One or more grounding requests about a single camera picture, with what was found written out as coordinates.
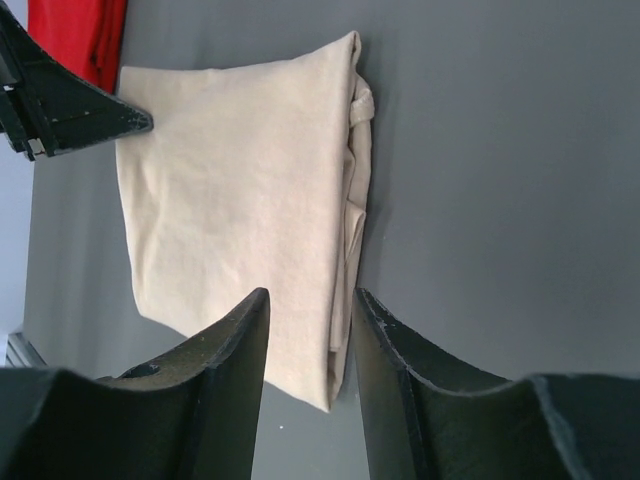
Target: red object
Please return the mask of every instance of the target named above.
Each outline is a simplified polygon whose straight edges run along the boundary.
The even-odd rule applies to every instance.
[[[28,31],[55,60],[113,93],[127,0],[29,0]]]

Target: gray table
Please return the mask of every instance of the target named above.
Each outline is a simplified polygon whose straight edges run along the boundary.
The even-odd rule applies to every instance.
[[[640,9],[602,1],[136,0],[126,64],[291,58],[351,29],[377,98],[360,283],[508,377],[640,370]],[[25,329],[118,374],[181,338],[131,293],[113,145],[36,166]],[[368,478],[353,359],[334,411],[266,386],[256,479]]]

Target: red fabric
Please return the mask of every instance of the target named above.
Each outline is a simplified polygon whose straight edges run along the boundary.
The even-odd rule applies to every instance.
[[[29,0],[28,31],[55,60],[113,93],[127,0]]]

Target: beige towel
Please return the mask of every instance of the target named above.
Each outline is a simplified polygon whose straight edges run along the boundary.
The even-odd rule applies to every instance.
[[[370,177],[357,33],[290,61],[124,68],[155,129],[117,142],[140,313],[190,336],[271,293],[265,378],[328,411],[342,383]]]

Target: black plastic part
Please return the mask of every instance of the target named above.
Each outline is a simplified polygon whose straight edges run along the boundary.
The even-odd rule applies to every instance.
[[[64,68],[0,0],[0,130],[30,160],[151,130],[151,116]]]
[[[120,378],[0,369],[0,478],[250,480],[268,335],[259,289]]]
[[[354,307],[372,480],[640,478],[637,377],[511,382],[425,340],[366,290]]]

